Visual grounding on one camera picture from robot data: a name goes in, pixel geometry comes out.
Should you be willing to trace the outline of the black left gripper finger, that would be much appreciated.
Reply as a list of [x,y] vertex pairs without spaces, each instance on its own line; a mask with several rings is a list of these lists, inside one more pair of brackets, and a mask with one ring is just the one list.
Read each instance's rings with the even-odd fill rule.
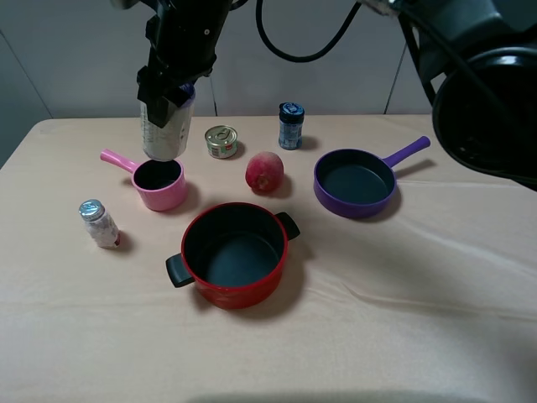
[[167,96],[150,97],[147,101],[148,120],[155,126],[163,128],[169,121],[169,99]]

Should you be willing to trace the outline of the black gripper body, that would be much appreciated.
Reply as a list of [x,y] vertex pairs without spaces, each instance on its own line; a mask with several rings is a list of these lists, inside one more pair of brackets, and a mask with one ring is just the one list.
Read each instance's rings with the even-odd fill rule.
[[231,8],[224,0],[145,1],[154,11],[145,35],[148,63],[138,71],[138,99],[149,102],[211,74]]

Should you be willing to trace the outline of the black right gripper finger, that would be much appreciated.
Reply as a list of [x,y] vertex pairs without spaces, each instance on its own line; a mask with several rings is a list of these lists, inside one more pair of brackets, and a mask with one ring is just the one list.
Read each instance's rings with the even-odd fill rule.
[[182,106],[189,100],[189,84],[177,86],[167,92],[167,99],[175,106]]

